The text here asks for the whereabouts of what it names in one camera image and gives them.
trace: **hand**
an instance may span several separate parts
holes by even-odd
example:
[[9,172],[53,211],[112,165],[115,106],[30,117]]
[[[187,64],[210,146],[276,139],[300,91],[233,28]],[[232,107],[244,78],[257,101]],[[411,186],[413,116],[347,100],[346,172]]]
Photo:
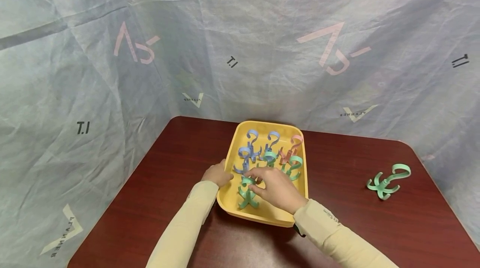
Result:
[[244,176],[257,179],[257,184],[265,181],[265,189],[250,185],[250,190],[274,207],[292,215],[308,202],[308,199],[300,195],[290,178],[279,169],[258,167],[246,172]]
[[225,172],[225,159],[220,163],[210,166],[203,174],[202,180],[209,180],[219,188],[233,179],[233,174]]

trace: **person's right hand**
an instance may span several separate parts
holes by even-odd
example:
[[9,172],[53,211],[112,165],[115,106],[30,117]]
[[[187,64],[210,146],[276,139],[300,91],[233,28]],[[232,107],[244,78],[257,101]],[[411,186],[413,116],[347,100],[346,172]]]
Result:
[[244,176],[256,179],[257,184],[263,180],[265,189],[250,185],[250,190],[274,207],[283,209],[292,215],[308,202],[308,199],[300,195],[290,178],[279,169],[255,167],[246,172]]

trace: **dark red table top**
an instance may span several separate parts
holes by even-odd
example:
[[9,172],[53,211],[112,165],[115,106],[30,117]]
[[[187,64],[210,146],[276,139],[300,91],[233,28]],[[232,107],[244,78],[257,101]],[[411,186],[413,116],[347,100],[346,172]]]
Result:
[[[71,259],[69,268],[144,268],[203,172],[224,158],[237,123],[175,117]],[[478,268],[480,253],[414,151],[403,142],[303,131],[309,196],[401,268]],[[365,188],[410,166],[387,201]],[[293,229],[232,217],[215,205],[192,268],[336,267]]]

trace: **fabric backdrop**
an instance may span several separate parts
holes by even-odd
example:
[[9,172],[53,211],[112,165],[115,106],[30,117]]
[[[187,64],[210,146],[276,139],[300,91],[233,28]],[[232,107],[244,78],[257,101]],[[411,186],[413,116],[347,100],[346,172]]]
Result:
[[479,0],[0,3],[0,267],[65,267],[179,115],[404,141],[480,243]]

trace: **person's left hand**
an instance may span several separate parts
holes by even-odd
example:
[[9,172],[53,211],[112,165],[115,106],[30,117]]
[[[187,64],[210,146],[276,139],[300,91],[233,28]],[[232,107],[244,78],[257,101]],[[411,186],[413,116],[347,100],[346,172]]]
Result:
[[233,174],[225,172],[225,159],[220,163],[210,166],[203,174],[203,180],[209,180],[215,183],[219,188],[226,185],[233,179]]

